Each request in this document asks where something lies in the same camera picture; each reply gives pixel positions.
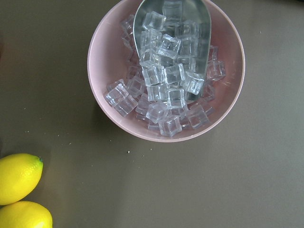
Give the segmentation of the clear ice cubes pile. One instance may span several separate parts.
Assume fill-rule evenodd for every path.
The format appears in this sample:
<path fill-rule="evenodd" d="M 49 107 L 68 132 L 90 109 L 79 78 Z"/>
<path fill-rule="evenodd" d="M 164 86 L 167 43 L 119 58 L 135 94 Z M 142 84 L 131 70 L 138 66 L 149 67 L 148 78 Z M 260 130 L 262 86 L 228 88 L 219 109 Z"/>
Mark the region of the clear ice cubes pile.
<path fill-rule="evenodd" d="M 211 81 L 224 65 L 210 45 L 211 19 L 201 1 L 144 1 L 120 21 L 128 73 L 106 85 L 105 101 L 122 117 L 135 113 L 150 131 L 173 137 L 210 124 Z"/>

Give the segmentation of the yellow lemon near strawberry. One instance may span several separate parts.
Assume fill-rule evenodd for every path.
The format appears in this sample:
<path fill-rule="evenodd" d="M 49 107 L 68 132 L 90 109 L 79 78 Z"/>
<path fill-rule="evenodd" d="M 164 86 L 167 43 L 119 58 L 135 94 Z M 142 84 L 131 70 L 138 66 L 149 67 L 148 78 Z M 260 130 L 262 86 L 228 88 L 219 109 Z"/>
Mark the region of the yellow lemon near strawberry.
<path fill-rule="evenodd" d="M 15 203 L 29 195 L 43 171 L 40 157 L 28 153 L 11 154 L 0 160 L 0 204 Z"/>

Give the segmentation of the pink bowl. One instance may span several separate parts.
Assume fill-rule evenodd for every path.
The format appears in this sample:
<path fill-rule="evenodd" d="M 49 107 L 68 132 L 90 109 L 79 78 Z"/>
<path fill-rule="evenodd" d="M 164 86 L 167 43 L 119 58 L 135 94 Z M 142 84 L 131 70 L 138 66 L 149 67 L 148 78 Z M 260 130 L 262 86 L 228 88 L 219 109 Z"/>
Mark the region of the pink bowl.
<path fill-rule="evenodd" d="M 245 55 L 233 23 L 209 0 L 123 0 L 98 25 L 87 66 L 115 124 L 146 140 L 180 142 L 231 110 Z"/>

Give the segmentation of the yellow lemon far right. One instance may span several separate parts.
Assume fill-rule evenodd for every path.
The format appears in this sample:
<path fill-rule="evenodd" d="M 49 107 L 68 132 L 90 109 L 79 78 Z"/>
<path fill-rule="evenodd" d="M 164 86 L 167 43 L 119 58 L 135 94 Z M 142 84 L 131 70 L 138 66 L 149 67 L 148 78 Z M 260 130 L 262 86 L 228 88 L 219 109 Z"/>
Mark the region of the yellow lemon far right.
<path fill-rule="evenodd" d="M 44 206 L 31 201 L 18 201 L 0 209 L 1 228 L 52 228 L 53 219 Z"/>

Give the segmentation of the metal ice scoop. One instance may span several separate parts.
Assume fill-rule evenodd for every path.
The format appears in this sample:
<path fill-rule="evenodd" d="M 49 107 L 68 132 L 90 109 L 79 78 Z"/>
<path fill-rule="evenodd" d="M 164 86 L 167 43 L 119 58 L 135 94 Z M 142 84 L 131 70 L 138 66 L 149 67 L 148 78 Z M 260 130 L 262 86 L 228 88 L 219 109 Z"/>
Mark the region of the metal ice scoop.
<path fill-rule="evenodd" d="M 202 96 L 211 18 L 200 0 L 144 0 L 133 35 L 150 101 L 191 103 Z"/>

